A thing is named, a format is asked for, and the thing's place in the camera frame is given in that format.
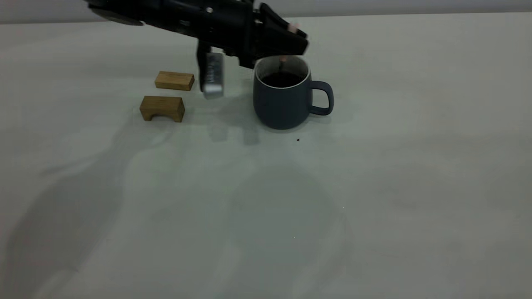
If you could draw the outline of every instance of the mug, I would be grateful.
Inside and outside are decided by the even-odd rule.
[[[310,113],[329,115],[334,108],[331,86],[325,82],[312,81],[310,68],[301,58],[285,56],[281,61],[281,57],[261,59],[255,66],[253,107],[262,123],[273,129],[285,130],[299,126]],[[270,82],[279,73],[282,75],[276,78],[277,82]],[[313,89],[327,93],[328,108],[312,106]]]

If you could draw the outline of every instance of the wooden block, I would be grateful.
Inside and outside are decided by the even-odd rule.
[[[145,96],[140,105],[140,112],[145,121],[151,121],[156,115],[165,115],[175,122],[182,122],[185,105],[180,97]]]
[[[190,90],[193,84],[193,74],[160,71],[157,79],[155,79],[155,86],[157,88]]]

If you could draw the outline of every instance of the coffee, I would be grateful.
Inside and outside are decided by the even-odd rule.
[[[294,85],[298,85],[301,83],[305,78],[301,78],[300,76],[288,72],[278,72],[270,74],[264,78],[261,79],[262,82],[266,85],[272,86],[272,87],[278,87],[278,88],[285,88],[285,87],[291,87]]]

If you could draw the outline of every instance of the white table surface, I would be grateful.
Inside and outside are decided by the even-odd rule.
[[[193,38],[0,26],[0,297],[531,298],[532,13],[295,21],[336,107],[289,131],[232,57],[156,89]]]

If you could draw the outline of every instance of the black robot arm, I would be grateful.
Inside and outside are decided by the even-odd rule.
[[[266,4],[252,0],[85,0],[96,14],[119,23],[144,24],[198,38],[200,81],[206,75],[211,47],[236,56],[240,66],[274,55],[302,55],[307,35],[287,30],[288,23]]]

